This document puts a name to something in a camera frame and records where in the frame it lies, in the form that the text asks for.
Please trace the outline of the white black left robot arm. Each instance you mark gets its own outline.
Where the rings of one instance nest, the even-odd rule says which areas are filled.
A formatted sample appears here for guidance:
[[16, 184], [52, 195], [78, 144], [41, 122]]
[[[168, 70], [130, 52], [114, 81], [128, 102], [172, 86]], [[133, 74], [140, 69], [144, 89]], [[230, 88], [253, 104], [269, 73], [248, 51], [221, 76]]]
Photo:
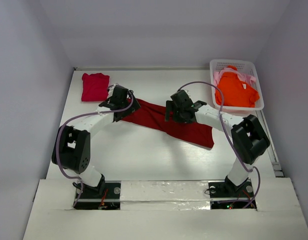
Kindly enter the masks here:
[[77, 180], [74, 186], [98, 198], [105, 191], [105, 177], [91, 161], [91, 140], [102, 129], [133, 114], [141, 106], [131, 89], [115, 84], [109, 97], [90, 113], [74, 116], [57, 132], [51, 160], [64, 177]]

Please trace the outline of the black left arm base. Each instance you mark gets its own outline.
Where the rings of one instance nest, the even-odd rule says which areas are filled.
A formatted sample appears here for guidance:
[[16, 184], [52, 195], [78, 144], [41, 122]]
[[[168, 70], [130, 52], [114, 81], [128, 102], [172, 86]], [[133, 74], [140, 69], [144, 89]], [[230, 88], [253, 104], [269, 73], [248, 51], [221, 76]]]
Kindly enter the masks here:
[[121, 182], [103, 181], [100, 187], [91, 187], [73, 182], [76, 188], [74, 209], [76, 210], [120, 210]]

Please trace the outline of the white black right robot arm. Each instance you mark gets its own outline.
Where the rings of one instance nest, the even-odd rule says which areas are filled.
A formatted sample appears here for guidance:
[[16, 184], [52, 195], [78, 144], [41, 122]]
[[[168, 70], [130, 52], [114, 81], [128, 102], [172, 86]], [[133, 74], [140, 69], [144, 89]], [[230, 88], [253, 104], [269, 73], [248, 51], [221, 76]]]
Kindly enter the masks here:
[[255, 115], [246, 117], [219, 111], [204, 101], [193, 102], [185, 90], [174, 93], [165, 104], [165, 120], [176, 123], [210, 126], [222, 131], [236, 156], [225, 177], [224, 190], [236, 196], [243, 189], [257, 159], [270, 146], [270, 140]]

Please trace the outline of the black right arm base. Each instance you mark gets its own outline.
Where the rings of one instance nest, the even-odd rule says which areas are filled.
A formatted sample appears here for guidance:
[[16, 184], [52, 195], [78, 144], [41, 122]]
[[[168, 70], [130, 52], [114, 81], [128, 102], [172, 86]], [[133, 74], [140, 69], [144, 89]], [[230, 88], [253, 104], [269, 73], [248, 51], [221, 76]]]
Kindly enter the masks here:
[[256, 209], [255, 191], [250, 179], [236, 186], [226, 177], [208, 183], [204, 194], [210, 198], [212, 210]]

